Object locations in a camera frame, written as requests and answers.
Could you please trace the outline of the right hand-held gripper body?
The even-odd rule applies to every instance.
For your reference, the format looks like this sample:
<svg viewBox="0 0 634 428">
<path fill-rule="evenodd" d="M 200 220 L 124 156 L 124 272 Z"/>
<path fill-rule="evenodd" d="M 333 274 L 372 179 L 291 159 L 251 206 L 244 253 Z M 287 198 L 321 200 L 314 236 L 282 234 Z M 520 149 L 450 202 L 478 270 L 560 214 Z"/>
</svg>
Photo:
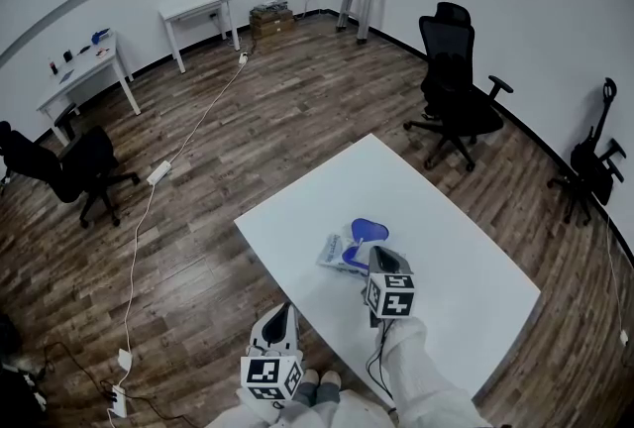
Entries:
<svg viewBox="0 0 634 428">
<path fill-rule="evenodd" d="M 370 309 L 372 327 L 377 327 L 382 320 L 411 317 L 414 307 L 414 275 L 372 272 L 368 277 L 365 301 Z"/>
</svg>

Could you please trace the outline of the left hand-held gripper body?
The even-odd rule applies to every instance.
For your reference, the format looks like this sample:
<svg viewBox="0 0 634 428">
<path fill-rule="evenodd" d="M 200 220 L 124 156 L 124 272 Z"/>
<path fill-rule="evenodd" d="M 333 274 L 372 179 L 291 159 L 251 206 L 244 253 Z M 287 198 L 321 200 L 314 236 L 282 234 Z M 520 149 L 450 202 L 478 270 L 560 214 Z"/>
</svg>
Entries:
<svg viewBox="0 0 634 428">
<path fill-rule="evenodd" d="M 241 357 L 241 386 L 257 400 L 291 400 L 303 378 L 295 355 Z"/>
</svg>

